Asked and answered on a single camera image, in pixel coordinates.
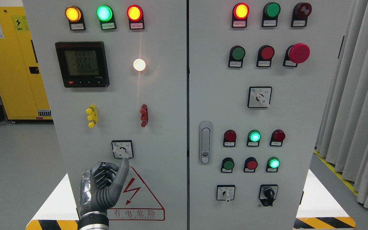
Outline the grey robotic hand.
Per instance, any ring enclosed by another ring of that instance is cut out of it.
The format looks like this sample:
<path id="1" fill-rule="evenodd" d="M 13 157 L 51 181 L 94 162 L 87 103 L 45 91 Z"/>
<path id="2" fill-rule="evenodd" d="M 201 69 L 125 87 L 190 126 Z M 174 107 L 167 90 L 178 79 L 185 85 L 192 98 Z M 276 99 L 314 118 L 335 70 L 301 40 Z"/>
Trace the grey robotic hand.
<path id="1" fill-rule="evenodd" d="M 119 200 L 129 172 L 129 160 L 122 158 L 118 164 L 98 161 L 85 170 L 80 183 L 80 215 L 99 211 L 107 213 Z"/>

